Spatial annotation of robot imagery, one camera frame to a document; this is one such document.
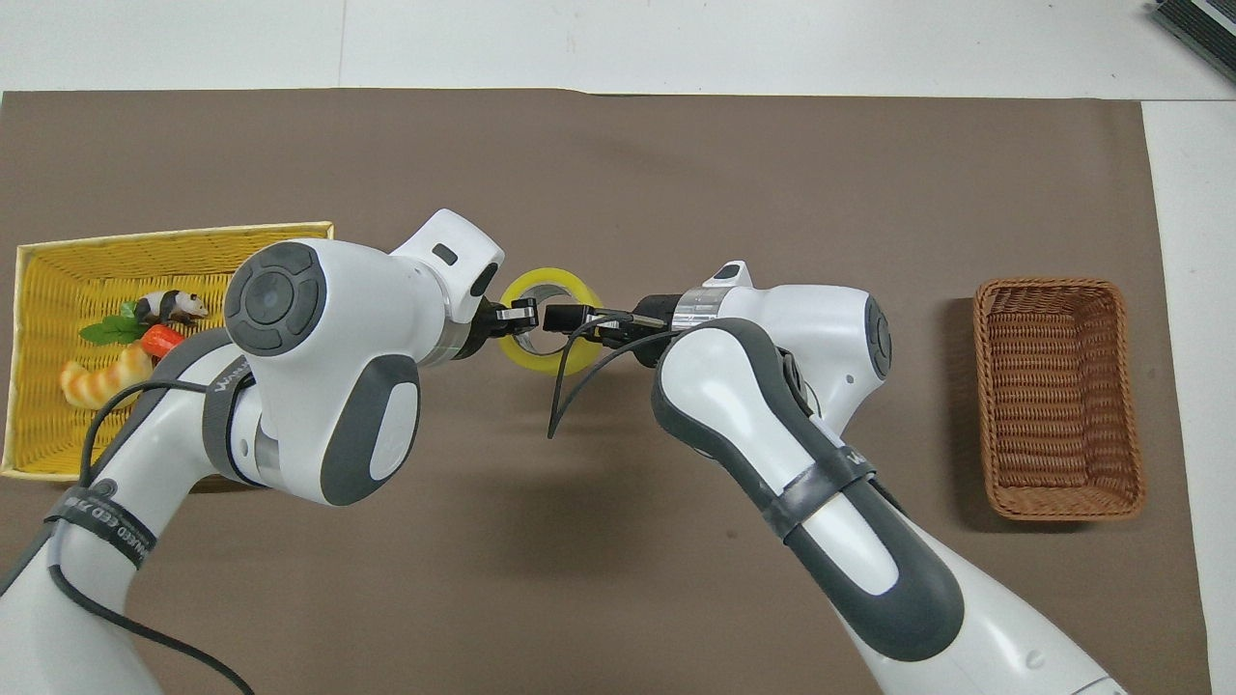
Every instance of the round gray button pad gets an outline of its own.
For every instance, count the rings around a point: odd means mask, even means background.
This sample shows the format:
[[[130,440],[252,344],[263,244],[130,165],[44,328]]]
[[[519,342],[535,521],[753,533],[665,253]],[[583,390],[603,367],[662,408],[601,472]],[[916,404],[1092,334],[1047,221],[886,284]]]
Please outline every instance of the round gray button pad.
[[[253,355],[292,350],[321,319],[326,276],[314,250],[282,241],[252,255],[227,286],[224,322],[236,345]]]

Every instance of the black strap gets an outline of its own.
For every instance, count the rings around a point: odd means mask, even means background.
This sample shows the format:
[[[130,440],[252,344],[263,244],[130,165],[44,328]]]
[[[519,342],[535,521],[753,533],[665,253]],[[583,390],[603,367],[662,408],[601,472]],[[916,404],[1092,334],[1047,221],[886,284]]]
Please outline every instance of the black strap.
[[[232,412],[236,409],[236,399],[240,398],[241,390],[252,386],[252,383],[253,371],[243,355],[232,360],[210,382],[201,403],[201,445],[206,450],[206,458],[210,459],[220,475],[255,487],[266,487],[240,472],[240,467],[231,455]]]
[[[760,512],[784,543],[785,537],[819,511],[824,502],[874,472],[875,466],[850,446],[833,449],[827,456],[812,461]]]
[[[137,569],[141,569],[158,542],[154,533],[129,510],[89,487],[69,487],[43,521],[58,519],[79,526],[106,540]]]

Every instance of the basket rim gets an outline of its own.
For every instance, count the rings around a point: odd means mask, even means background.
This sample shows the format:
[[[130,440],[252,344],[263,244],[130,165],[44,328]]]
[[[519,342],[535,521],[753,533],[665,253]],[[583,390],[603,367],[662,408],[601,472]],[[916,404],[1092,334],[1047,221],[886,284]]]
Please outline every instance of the basket rim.
[[[208,228],[195,228],[195,229],[174,229],[163,231],[140,231],[133,234],[111,234],[105,236],[89,236],[82,239],[66,239],[56,241],[38,241],[33,244],[19,244],[17,245],[17,262],[16,271],[14,272],[14,292],[12,292],[12,352],[9,361],[9,392],[7,401],[5,406],[5,423],[4,423],[4,450],[0,453],[0,476],[23,479],[23,480],[42,480],[42,481],[67,481],[77,480],[74,474],[42,474],[42,472],[28,472],[20,470],[14,463],[12,440],[14,429],[16,423],[14,422],[14,402],[17,397],[17,365],[21,361],[21,343],[19,338],[21,336],[22,315],[21,315],[21,284],[25,276],[25,270],[30,265],[31,258],[41,251],[54,250],[54,249],[89,249],[93,246],[104,246],[110,242],[120,240],[154,240],[162,237],[176,237],[176,236],[206,236],[206,235],[240,235],[255,231],[269,231],[277,229],[288,228],[311,228],[323,231],[324,239],[335,239],[335,223],[330,220],[314,220],[314,221],[290,221],[290,223],[266,223],[266,224],[253,224],[253,225],[227,225],[227,226],[208,226]]]
[[[1120,510],[1109,512],[1078,513],[1078,512],[1041,512],[1016,508],[1002,502],[996,491],[1009,487],[999,485],[995,451],[995,420],[994,414],[994,390],[995,366],[993,364],[993,349],[990,341],[991,301],[996,292],[1002,289],[1037,289],[1037,288],[1077,288],[1077,289],[1101,289],[1112,298],[1114,313],[1116,318],[1116,370],[1117,385],[1124,406],[1127,441],[1130,446],[1130,459],[1132,461],[1132,474],[1135,481],[1133,498]],[[1125,519],[1141,513],[1146,506],[1146,474],[1142,465],[1141,445],[1137,438],[1137,427],[1132,409],[1132,382],[1128,377],[1128,339],[1127,339],[1127,310],[1124,296],[1115,283],[1107,279],[1091,277],[1006,277],[993,278],[979,286],[973,301],[974,318],[974,348],[978,371],[978,396],[979,396],[979,440],[983,459],[983,479],[986,488],[988,501],[1000,516],[1020,521],[1100,521],[1100,519]]]

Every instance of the yellow basket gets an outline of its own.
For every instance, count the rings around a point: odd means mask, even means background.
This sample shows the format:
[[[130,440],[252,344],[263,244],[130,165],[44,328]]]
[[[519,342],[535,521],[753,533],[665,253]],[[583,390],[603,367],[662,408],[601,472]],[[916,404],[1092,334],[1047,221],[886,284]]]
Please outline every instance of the yellow basket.
[[[79,330],[119,313],[124,302],[166,289],[197,293],[210,310],[187,333],[221,326],[227,281],[246,258],[276,241],[334,235],[331,223],[299,223],[19,246],[12,378],[0,475],[77,480],[82,443],[94,412],[68,404],[57,381],[61,369],[68,360],[87,370],[101,369],[122,349],[87,343]],[[127,409],[121,409],[103,422],[95,456],[126,417]]]

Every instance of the wicker basket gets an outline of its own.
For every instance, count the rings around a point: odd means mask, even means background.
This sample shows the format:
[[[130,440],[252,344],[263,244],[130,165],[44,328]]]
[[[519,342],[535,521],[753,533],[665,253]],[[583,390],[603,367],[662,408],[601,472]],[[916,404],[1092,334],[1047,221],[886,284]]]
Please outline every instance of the wicker basket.
[[[1136,516],[1146,481],[1120,291],[1098,279],[996,279],[974,297],[983,472],[1004,517]]]
[[[100,369],[119,345],[93,345],[78,331],[115,314],[146,293],[182,289],[201,296],[210,315],[203,330],[222,325],[224,293],[232,272],[260,249],[295,237],[330,239],[330,223],[237,226],[105,236],[17,247],[12,377],[0,475],[73,481],[93,411],[70,407],[57,376],[68,360]],[[94,455],[116,435],[127,409],[99,429]],[[211,476],[197,491],[232,488]]]

